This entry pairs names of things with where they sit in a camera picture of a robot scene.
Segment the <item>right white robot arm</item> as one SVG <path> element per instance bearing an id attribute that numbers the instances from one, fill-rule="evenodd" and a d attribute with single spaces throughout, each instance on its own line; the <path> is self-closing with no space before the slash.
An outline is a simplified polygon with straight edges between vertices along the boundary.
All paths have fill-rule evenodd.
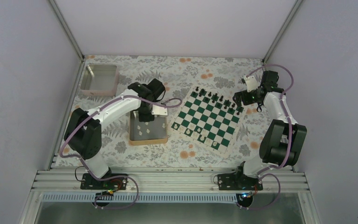
<path id="1" fill-rule="evenodd" d="M 271 123 L 259 147 L 259 155 L 243 162 L 241 173 L 234 177 L 234 185 L 247 189 L 252 178 L 270 169 L 281 169 L 296 165 L 307 134 L 306 126 L 300 125 L 292 116 L 286 102 L 287 89 L 278 87 L 279 75 L 275 71 L 264 71 L 260 82 L 253 75 L 243 79 L 246 90 L 234 94 L 237 105 L 257 104 L 257 111 L 267 109 Z"/>

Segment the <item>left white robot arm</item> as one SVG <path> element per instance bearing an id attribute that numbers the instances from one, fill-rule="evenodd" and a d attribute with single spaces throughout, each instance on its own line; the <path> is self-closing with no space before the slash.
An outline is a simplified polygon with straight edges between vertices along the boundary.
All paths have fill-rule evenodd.
<path id="1" fill-rule="evenodd" d="M 103 105 L 88 110 L 75 109 L 63 136 L 64 144 L 60 148 L 60 156 L 66 157 L 63 150 L 69 146 L 75 151 L 73 157 L 80 159 L 91 173 L 92 182 L 99 189 L 107 188 L 111 183 L 111 169 L 99 152 L 102 147 L 102 131 L 132 111 L 138 113 L 140 122 L 154 121 L 153 106 L 158 104 L 159 97 L 163 96 L 164 92 L 163 83 L 157 79 L 148 84 L 135 82 Z"/>

